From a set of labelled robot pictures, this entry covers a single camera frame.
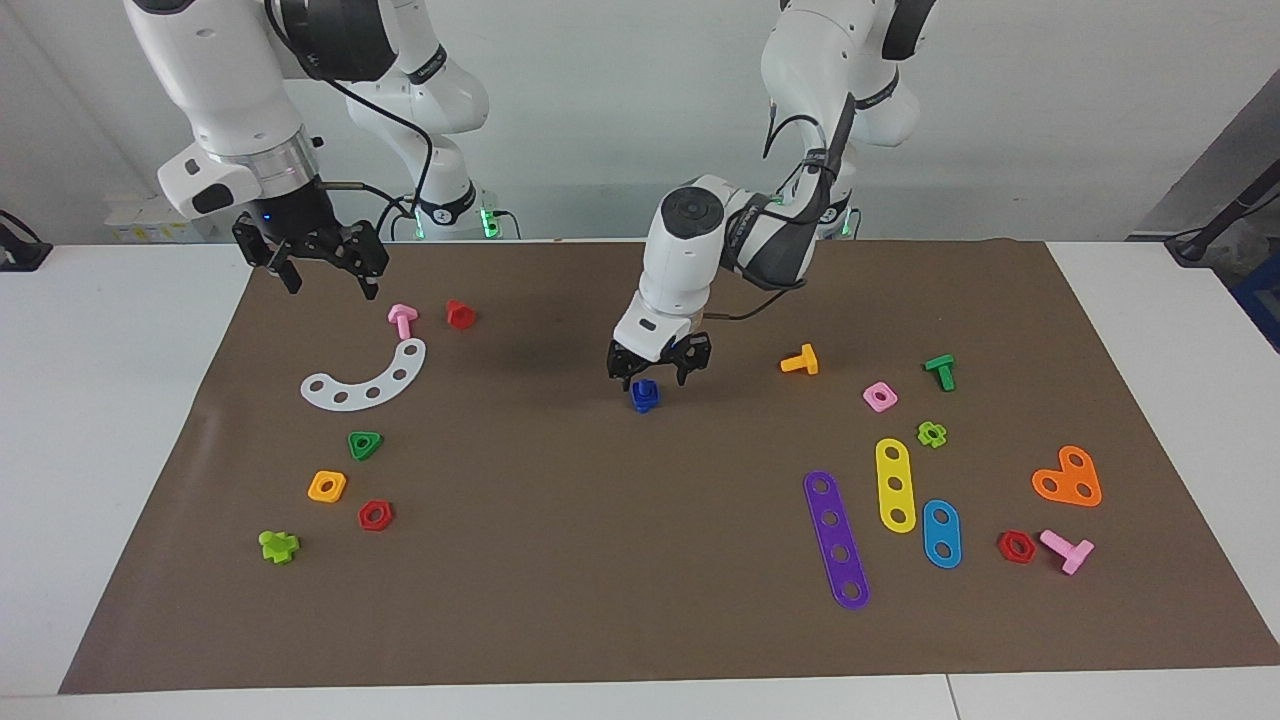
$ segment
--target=plastic building piece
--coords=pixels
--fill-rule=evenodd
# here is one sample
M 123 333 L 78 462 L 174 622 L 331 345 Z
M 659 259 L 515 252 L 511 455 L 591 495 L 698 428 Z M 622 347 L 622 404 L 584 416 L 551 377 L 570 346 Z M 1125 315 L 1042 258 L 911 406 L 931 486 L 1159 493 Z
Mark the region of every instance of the plastic building piece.
M 1032 475 L 1032 487 L 1044 500 L 1097 507 L 1102 502 L 1102 484 L 1093 459 L 1074 445 L 1057 451 L 1061 470 L 1037 470 Z
M 947 429 L 937 423 L 925 420 L 924 423 L 920 423 L 918 429 L 920 432 L 915 437 L 920 441 L 920 445 L 925 447 L 937 450 L 947 443 Z
M 911 456 L 895 438 L 876 443 L 876 479 L 881 523 L 895 533 L 915 529 L 915 491 L 911 487 Z
M 399 333 L 401 341 L 413 337 L 412 331 L 408 329 L 408 324 L 416 319 L 417 310 L 408 305 L 392 305 L 390 313 L 387 314 L 387 322 L 396 325 L 396 332 Z
M 836 603 L 846 610 L 858 610 L 872 598 L 867 573 L 858 556 L 854 529 L 845 515 L 836 478 L 827 473 L 809 473 L 804 479 L 804 493 L 809 501 L 809 516 L 818 534 L 818 548 L 827 568 L 827 582 Z
M 933 360 L 925 363 L 924 369 L 938 374 L 938 383 L 942 384 L 942 392 L 951 392 L 956 388 L 955 375 L 951 374 L 951 368 L 955 364 L 955 357 L 950 355 L 938 355 Z
M 810 375 L 818 374 L 818 356 L 813 351 L 813 346 L 808 342 L 800 346 L 800 355 L 795 357 L 787 357 L 781 364 L 783 373 L 794 373 L 796 370 L 804 370 Z
M 351 459 L 357 462 L 369 460 L 381 446 L 383 436 L 379 433 L 355 432 L 347 436 L 347 450 L 351 451 Z
M 945 500 L 924 503 L 924 556 L 943 570 L 954 569 L 964 559 L 960 514 Z
M 347 489 L 347 475 L 333 470 L 320 470 L 311 478 L 311 487 L 307 488 L 307 497 L 316 502 L 338 502 L 342 500 L 342 491 Z
M 1041 533 L 1041 542 L 1048 546 L 1048 548 L 1053 552 L 1062 556 L 1062 571 L 1068 575 L 1074 575 L 1075 571 L 1080 569 L 1080 565 L 1084 564 L 1084 559 L 1093 552 L 1092 542 L 1080 541 L 1080 544 L 1071 544 L 1053 530 L 1044 530 Z
M 1000 548 L 1000 553 L 1005 556 L 1005 560 L 1010 562 L 1027 565 L 1036 559 L 1036 543 L 1032 542 L 1030 536 L 1021 530 L 1002 533 L 996 546 Z
M 257 544 L 262 546 L 262 560 L 270 560 L 276 565 L 288 565 L 292 562 L 293 553 L 301 547 L 297 537 L 288 533 L 273 533 L 271 530 L 265 530 L 257 536 Z
M 451 300 L 444 304 L 444 319 L 454 328 L 465 331 L 476 324 L 476 311 L 461 300 Z
M 636 413 L 644 415 L 657 407 L 660 401 L 662 395 L 654 380 L 640 380 L 631 384 L 631 404 L 636 406 Z
M 396 346 L 392 364 L 376 378 L 347 384 L 328 373 L 316 373 L 302 380 L 302 397 L 321 410 L 355 413 L 378 407 L 404 392 L 426 363 L 426 343 L 411 337 Z
M 392 512 L 392 503 L 385 500 L 370 500 L 360 509 L 360 527 L 371 532 L 380 533 L 387 529 L 387 525 L 392 524 L 392 519 L 396 516 Z
M 872 406 L 872 410 L 883 413 L 897 405 L 897 393 L 886 383 L 876 383 L 863 391 L 863 400 Z

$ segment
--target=white arc with holes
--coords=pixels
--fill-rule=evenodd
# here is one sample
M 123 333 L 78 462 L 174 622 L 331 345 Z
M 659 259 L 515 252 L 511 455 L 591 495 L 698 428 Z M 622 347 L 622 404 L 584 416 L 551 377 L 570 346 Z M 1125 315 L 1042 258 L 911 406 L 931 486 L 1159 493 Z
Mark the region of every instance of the white arc with holes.
M 321 410 L 355 413 L 378 407 L 404 392 L 426 363 L 426 343 L 411 337 L 396 346 L 396 356 L 383 374 L 358 383 L 347 384 L 328 373 L 316 373 L 302 380 L 302 397 Z

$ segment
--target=orange square nut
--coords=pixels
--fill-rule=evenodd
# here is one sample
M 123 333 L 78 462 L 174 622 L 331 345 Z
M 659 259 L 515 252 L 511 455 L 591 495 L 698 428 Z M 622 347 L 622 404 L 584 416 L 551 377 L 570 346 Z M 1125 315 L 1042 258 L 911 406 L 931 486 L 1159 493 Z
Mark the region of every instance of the orange square nut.
M 307 488 L 307 497 L 316 502 L 338 502 L 342 500 L 342 491 L 347 489 L 347 475 L 333 470 L 320 470 L 311 479 Z

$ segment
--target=red hexagonal nut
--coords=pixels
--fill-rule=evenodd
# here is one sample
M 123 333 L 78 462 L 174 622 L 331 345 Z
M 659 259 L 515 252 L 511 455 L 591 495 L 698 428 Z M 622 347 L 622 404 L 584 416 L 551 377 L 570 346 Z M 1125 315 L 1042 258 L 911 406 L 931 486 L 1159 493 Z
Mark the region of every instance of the red hexagonal nut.
M 1036 542 L 1021 530 L 1009 530 L 1000 536 L 1000 553 L 1010 562 L 1027 565 L 1036 557 Z
M 392 503 L 385 500 L 370 500 L 360 509 L 360 527 L 371 532 L 380 533 L 387 529 L 387 525 L 392 524 L 392 518 L 396 514 L 392 512 Z
M 476 324 L 476 311 L 461 300 L 451 300 L 444 305 L 444 319 L 454 328 L 465 331 Z

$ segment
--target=blue object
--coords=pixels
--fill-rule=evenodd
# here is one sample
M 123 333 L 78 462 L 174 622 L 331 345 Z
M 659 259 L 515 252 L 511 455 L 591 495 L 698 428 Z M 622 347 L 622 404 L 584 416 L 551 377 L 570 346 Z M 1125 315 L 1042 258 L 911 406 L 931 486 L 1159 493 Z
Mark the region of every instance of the blue object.
M 1258 265 L 1235 286 L 1231 295 L 1271 345 L 1280 350 L 1280 254 Z
M 946 520 L 938 520 L 943 515 Z M 943 570 L 951 570 L 960 564 L 964 551 L 960 544 L 960 514 L 945 500 L 931 500 L 924 503 L 924 556 Z
M 662 401 L 658 393 L 658 383 L 653 380 L 640 380 L 631 383 L 631 404 L 636 406 L 636 413 L 644 415 L 653 410 Z

